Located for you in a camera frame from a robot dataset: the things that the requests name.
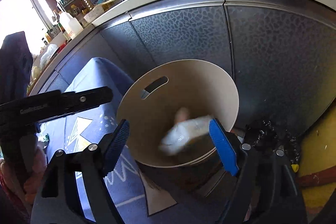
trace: blue rubber tip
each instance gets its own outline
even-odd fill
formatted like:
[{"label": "blue rubber tip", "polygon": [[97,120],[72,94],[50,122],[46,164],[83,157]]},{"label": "blue rubber tip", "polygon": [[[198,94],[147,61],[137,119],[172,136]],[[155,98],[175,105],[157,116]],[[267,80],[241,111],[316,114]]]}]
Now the blue rubber tip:
[{"label": "blue rubber tip", "polygon": [[217,149],[220,160],[223,163],[224,169],[235,176],[239,171],[236,152],[225,136],[225,132],[223,132],[221,126],[215,119],[210,121],[209,134]]}]

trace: white plastic bag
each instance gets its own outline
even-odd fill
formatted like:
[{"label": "white plastic bag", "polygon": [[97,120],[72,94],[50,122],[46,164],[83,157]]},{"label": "white plastic bag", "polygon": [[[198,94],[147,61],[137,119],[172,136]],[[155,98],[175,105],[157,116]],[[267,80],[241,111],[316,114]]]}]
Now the white plastic bag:
[{"label": "white plastic bag", "polygon": [[176,155],[192,140],[209,133],[211,119],[205,116],[177,123],[161,140],[159,149],[169,156]]},{"label": "white plastic bag", "polygon": [[44,55],[42,55],[41,57],[41,61],[40,61],[40,70],[43,70],[43,68],[45,67],[45,65],[50,61],[51,57],[53,56],[53,54],[57,51],[58,46],[55,44],[49,44],[48,45],[48,49],[45,52]]}]

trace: yellow floor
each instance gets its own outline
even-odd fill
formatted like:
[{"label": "yellow floor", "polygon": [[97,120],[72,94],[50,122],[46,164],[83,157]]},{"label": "yellow floor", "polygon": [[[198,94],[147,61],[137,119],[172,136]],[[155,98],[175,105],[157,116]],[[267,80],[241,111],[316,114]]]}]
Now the yellow floor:
[{"label": "yellow floor", "polygon": [[[334,101],[302,142],[299,176],[309,175],[336,165],[336,102]],[[336,183],[302,190],[308,211],[328,201]]]}]

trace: white plastic bottle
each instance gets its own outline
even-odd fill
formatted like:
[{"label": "white plastic bottle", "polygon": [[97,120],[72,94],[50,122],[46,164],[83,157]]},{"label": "white plastic bottle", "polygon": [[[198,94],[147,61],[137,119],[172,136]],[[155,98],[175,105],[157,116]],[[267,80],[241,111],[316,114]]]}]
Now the white plastic bottle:
[{"label": "white plastic bottle", "polygon": [[83,30],[83,27],[80,25],[78,20],[73,18],[67,12],[59,12],[59,22],[62,24],[71,39],[74,39]]}]

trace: beige trash can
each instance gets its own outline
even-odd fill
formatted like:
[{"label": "beige trash can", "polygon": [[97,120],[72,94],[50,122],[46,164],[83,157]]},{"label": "beige trash can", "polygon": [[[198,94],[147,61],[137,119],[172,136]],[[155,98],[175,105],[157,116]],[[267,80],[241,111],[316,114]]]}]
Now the beige trash can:
[{"label": "beige trash can", "polygon": [[[143,99],[144,89],[162,77],[168,81]],[[152,167],[174,168],[204,162],[215,152],[209,135],[174,157],[158,149],[181,107],[187,107],[192,118],[212,115],[230,131],[239,107],[236,85],[222,68],[203,60],[173,61],[146,73],[127,91],[117,112],[118,122],[126,119],[130,123],[127,145],[135,160]]]}]

